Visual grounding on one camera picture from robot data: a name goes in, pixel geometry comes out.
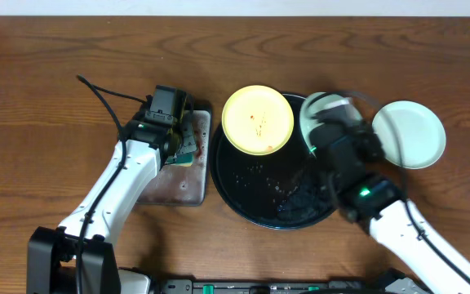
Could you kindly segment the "light blue plate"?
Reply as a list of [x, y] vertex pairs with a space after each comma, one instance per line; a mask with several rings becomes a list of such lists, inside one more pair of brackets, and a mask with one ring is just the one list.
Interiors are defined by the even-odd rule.
[[400, 100], [385, 105], [372, 122], [389, 162], [400, 165], [395, 137], [386, 118], [396, 128], [404, 168], [429, 167], [443, 155], [446, 132], [440, 119], [424, 105]]
[[299, 111], [299, 126], [310, 154], [317, 147], [310, 134], [324, 123], [343, 124], [345, 127], [359, 125], [363, 121], [352, 100], [337, 92], [316, 92], [308, 96]]

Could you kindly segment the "yellow plate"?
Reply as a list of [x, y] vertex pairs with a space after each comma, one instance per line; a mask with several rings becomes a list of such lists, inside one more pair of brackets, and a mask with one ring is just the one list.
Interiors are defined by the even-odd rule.
[[228, 141], [245, 154], [263, 156], [283, 147], [293, 133], [293, 110], [284, 95], [266, 86], [235, 91], [226, 101], [221, 125]]

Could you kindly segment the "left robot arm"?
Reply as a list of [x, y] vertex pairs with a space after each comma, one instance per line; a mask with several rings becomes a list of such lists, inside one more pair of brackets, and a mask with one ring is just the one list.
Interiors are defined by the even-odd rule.
[[28, 242], [28, 293], [147, 293], [151, 279], [120, 269], [114, 246], [132, 208], [190, 128], [193, 97], [158, 87], [125, 125], [113, 156], [78, 207], [57, 228], [38, 227]]

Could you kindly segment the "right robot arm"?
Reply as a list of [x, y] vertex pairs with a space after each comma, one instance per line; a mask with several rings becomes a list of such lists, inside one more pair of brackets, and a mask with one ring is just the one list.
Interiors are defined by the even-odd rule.
[[366, 168], [383, 158], [403, 171], [433, 163], [445, 147], [433, 112], [387, 105], [366, 122], [353, 106], [341, 105], [303, 110], [300, 126], [349, 222], [398, 256], [432, 292], [470, 293], [470, 262], [427, 222], [405, 185]]

